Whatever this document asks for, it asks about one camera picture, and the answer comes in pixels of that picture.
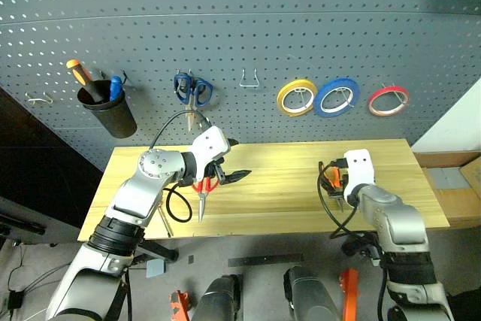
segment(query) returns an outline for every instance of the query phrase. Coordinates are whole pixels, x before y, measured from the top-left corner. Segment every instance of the white wall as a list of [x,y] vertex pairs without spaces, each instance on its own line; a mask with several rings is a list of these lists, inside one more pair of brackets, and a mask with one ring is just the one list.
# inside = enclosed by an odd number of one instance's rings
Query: white wall
[[481,149],[481,79],[413,146],[413,152]]

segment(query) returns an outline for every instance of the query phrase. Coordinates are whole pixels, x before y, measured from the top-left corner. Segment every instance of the red tape roll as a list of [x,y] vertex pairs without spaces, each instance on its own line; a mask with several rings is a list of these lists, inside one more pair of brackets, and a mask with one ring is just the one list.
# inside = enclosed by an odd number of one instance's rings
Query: red tape roll
[[[377,109],[374,109],[373,102],[377,98],[379,98],[381,95],[384,95],[384,94],[390,93],[390,92],[393,92],[394,94],[398,95],[398,97],[401,98],[401,104],[398,105],[396,108],[392,108],[389,111],[379,111]],[[398,114],[403,109],[405,109],[408,101],[409,101],[409,93],[405,88],[403,88],[402,86],[387,86],[385,88],[379,89],[369,98],[368,109],[375,116],[389,117],[389,116],[394,116],[395,114]]]

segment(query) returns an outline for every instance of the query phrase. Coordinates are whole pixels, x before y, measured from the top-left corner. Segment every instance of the tape roll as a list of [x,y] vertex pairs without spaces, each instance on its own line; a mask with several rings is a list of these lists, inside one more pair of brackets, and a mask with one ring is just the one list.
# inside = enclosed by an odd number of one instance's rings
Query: tape roll
[[[393,92],[401,102],[397,107],[392,108],[388,111],[379,111],[374,108],[373,103],[376,99],[378,99],[381,95],[385,95],[386,93]],[[402,86],[385,86],[384,88],[379,89],[376,91],[368,100],[368,109],[369,111],[378,117],[389,117],[394,116],[401,112],[407,106],[409,101],[409,93],[408,91],[403,88]]]
[[[342,92],[346,101],[334,108],[323,106],[325,99],[333,92]],[[346,113],[354,107],[359,99],[359,86],[349,78],[339,78],[325,84],[314,98],[314,112],[321,117],[335,117]]]
[[[299,108],[290,108],[284,104],[286,97],[291,92],[298,92],[300,93],[300,98],[303,101],[304,105]],[[309,95],[309,99],[304,97],[304,94],[307,93]],[[282,89],[277,93],[277,107],[279,111],[287,114],[290,117],[297,117],[303,114],[306,114],[308,111],[313,109],[313,102],[314,96],[317,93],[317,88],[313,82],[307,79],[297,79],[292,81],[291,83],[286,84],[282,87]]]

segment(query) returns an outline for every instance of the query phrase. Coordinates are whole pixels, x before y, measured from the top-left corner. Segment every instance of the black pen holder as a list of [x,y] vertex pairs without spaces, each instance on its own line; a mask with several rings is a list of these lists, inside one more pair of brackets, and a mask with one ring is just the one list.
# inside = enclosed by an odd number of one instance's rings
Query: black pen holder
[[[96,80],[95,85],[101,94],[108,99],[110,94],[109,80]],[[92,96],[81,88],[77,93],[77,99],[82,105],[102,123],[108,132],[115,138],[127,138],[137,131],[137,123],[132,116],[126,101],[126,93],[122,92],[113,101],[95,103]]]

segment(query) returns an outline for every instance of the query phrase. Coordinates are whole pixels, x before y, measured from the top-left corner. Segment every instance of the wooden table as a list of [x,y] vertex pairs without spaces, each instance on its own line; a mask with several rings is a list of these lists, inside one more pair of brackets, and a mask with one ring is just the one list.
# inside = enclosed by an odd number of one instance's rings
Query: wooden table
[[[184,146],[163,148],[186,149]],[[222,167],[226,174],[238,169],[250,169],[252,173],[237,183],[219,186],[209,194],[201,223],[197,221],[198,196],[191,187],[180,189],[192,205],[194,214],[190,222],[177,223],[163,211],[174,237],[333,231],[334,223],[323,210],[316,191],[318,161],[329,162],[343,157],[347,150],[361,148],[371,153],[379,186],[415,206],[427,227],[449,226],[404,139],[239,144],[225,156]],[[113,150],[79,241],[87,240],[93,233],[117,188],[134,174],[138,157],[144,150],[146,147],[116,147]],[[341,213],[335,201],[328,200],[328,204],[340,220],[349,213],[348,207]],[[175,195],[171,206],[178,217],[186,215],[186,206]],[[372,229],[361,214],[356,214],[349,227]],[[158,213],[146,230],[146,238],[166,238]]]

